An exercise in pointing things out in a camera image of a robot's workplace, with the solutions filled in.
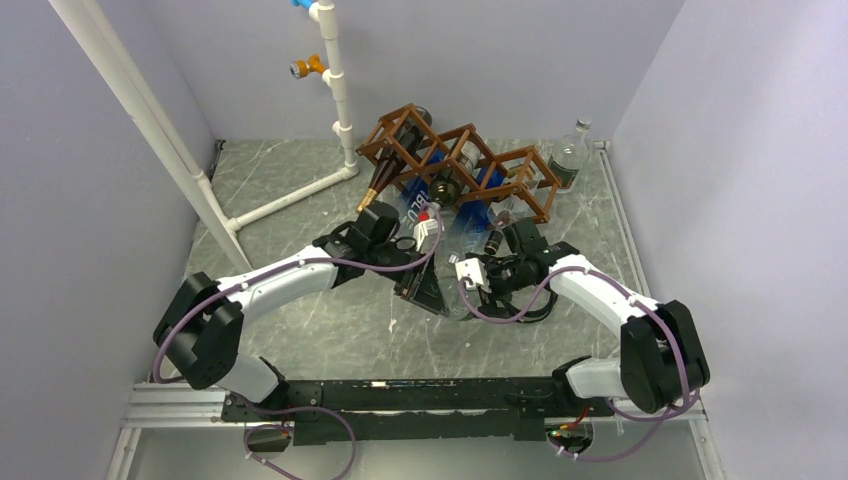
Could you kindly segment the clear white labelled bottle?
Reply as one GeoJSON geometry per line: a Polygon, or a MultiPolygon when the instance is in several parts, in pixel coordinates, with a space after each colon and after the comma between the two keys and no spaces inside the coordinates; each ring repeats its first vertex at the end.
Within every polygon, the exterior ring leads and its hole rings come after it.
{"type": "Polygon", "coordinates": [[[440,255],[436,260],[435,272],[443,299],[439,315],[454,321],[469,321],[474,316],[460,298],[455,270],[455,263],[461,260],[463,257],[457,251],[440,255]]]}

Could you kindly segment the round clear glass bottle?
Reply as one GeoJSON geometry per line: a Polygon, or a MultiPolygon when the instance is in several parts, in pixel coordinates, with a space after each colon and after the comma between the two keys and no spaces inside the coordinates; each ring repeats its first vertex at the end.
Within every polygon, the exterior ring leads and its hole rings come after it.
{"type": "Polygon", "coordinates": [[[573,189],[580,171],[591,157],[592,146],[587,139],[591,124],[588,117],[578,118],[574,130],[559,141],[549,157],[548,166],[561,183],[559,193],[573,189]]]}

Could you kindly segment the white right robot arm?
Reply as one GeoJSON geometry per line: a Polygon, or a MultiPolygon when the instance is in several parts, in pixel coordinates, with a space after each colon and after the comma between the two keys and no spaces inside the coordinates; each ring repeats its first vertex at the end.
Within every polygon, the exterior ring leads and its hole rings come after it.
{"type": "Polygon", "coordinates": [[[642,295],[595,267],[565,241],[550,243],[530,219],[509,225],[506,256],[468,254],[456,267],[462,286],[475,290],[476,317],[493,323],[546,318],[551,308],[517,308],[513,294],[529,287],[568,299],[588,312],[619,342],[616,358],[584,356],[552,374],[551,401],[574,415],[589,399],[625,399],[644,413],[686,406],[706,386],[711,373],[687,306],[642,295]]]}

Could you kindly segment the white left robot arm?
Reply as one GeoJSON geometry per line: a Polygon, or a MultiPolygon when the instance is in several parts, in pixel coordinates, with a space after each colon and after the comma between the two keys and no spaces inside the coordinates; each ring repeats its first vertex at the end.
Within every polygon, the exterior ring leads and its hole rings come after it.
{"type": "Polygon", "coordinates": [[[422,206],[410,237],[397,237],[398,211],[376,201],[296,254],[246,274],[187,277],[153,333],[151,376],[161,384],[163,361],[176,381],[195,390],[217,386],[247,401],[264,420],[289,406],[290,385],[269,361],[240,353],[243,327],[301,297],[329,291],[371,271],[393,282],[395,296],[434,315],[448,308],[434,257],[445,234],[441,209],[422,206]]]}

